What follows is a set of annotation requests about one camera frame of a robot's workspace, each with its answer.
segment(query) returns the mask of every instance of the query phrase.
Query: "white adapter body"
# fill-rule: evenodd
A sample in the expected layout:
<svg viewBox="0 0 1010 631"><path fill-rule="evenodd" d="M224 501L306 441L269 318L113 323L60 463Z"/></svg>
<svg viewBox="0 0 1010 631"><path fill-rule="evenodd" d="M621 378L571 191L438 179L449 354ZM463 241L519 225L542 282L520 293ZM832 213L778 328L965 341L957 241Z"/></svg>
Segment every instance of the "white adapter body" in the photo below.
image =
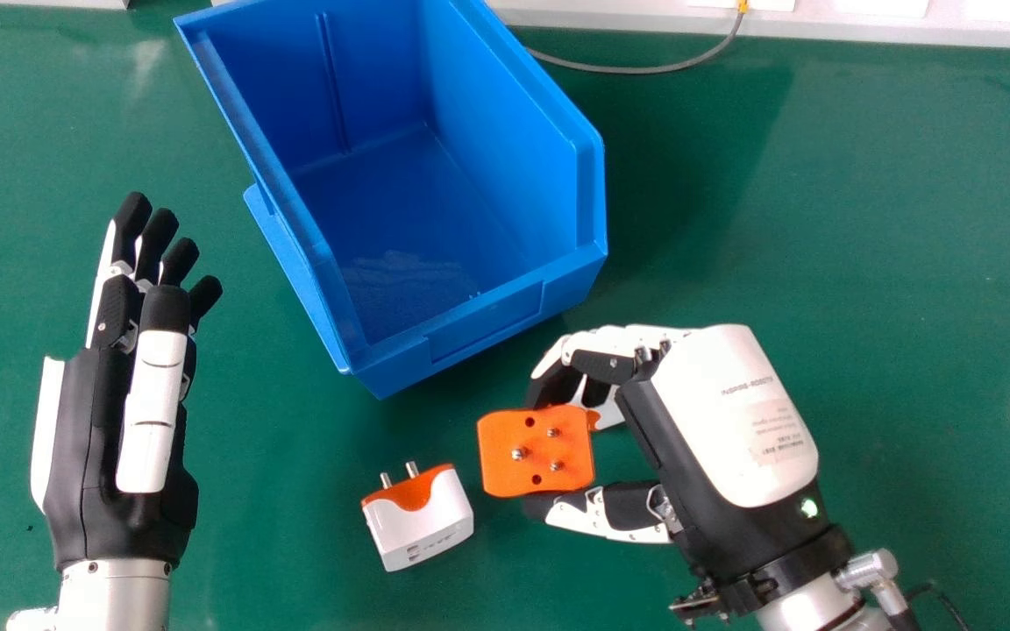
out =
<svg viewBox="0 0 1010 631"><path fill-rule="evenodd" d="M474 534L474 509L454 464L438 464L421 475L408 462L409 478L392 484L381 475L382 489L362 500L384 569L397 571L448 550Z"/></svg>

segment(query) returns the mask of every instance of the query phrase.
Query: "robotic arm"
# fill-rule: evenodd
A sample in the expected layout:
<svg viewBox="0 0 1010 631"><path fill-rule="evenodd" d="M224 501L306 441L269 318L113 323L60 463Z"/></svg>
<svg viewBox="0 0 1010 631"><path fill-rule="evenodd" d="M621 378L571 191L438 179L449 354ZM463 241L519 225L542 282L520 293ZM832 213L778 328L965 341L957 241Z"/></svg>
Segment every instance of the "robotic arm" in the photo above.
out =
<svg viewBox="0 0 1010 631"><path fill-rule="evenodd" d="M659 481L530 496L525 512L609 539L676 544L701 579L670 606L685 626L754 614L767 631L918 630L894 556L853 556L829 521L813 436L749 328L565 335L534 369L525 404L569 402L600 409L600 427L624 420ZM862 588L882 612L866 607Z"/></svg>
<svg viewBox="0 0 1010 631"><path fill-rule="evenodd" d="M45 358L30 492L61 572L57 607L16 612L8 631L160 631L170 574L196 524L182 462L196 372L193 335L221 295L212 276L180 285L199 255L173 212L131 193L112 218L84 347Z"/></svg>

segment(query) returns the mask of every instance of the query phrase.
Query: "gray cable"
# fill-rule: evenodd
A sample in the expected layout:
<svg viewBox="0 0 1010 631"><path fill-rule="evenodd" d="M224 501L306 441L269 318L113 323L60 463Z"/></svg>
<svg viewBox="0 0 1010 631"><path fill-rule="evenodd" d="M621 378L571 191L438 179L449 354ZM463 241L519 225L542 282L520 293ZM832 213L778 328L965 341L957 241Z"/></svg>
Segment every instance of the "gray cable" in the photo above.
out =
<svg viewBox="0 0 1010 631"><path fill-rule="evenodd" d="M729 44L734 40L734 33L738 32L738 27L742 24L742 16L744 15L745 13L742 13L741 11L738 12L738 16L734 18L733 27L730 27L730 32L727 33L727 36L722 38L720 43L715 44L712 49L709 49L709 51L702 54L702 56L693 57L693 59L690 60L677 62L675 64L666 64L662 67L601 67L600 65L562 60L560 57L552 57L549 56L548 52L540 52L539 50L534 50L532 48L528 48L528 54L532 57L536 57L537 60L546 62L546 64L557 65L557 67L569 68L582 72L600 73L600 75L665 75L667 72L677 72L698 67L698 65L705 64L706 62L716 59L716 57L719 56L719 52L722 52L724 48L729 46Z"/></svg>

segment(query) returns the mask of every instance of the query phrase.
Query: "blue plastic bin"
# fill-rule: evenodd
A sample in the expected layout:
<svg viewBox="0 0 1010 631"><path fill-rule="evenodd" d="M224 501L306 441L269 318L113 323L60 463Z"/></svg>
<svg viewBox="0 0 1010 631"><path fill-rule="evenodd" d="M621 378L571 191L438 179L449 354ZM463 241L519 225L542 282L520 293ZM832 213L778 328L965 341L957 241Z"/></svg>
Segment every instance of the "blue plastic bin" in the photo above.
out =
<svg viewBox="0 0 1010 631"><path fill-rule="evenodd" d="M256 0L177 27L337 369L378 398L582 302L601 138L482 0Z"/></svg>

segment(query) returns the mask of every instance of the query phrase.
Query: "white and orange plug adapter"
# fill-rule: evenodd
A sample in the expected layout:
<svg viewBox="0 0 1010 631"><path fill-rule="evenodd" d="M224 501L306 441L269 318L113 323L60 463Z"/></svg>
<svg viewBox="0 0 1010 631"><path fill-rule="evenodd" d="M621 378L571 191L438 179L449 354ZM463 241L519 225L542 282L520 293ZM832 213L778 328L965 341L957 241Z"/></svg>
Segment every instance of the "white and orange plug adapter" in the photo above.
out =
<svg viewBox="0 0 1010 631"><path fill-rule="evenodd" d="M474 509L454 464L418 471L405 464L408 480L392 484L382 472L380 491L362 500L384 569L397 571L431 558L474 534Z"/></svg>

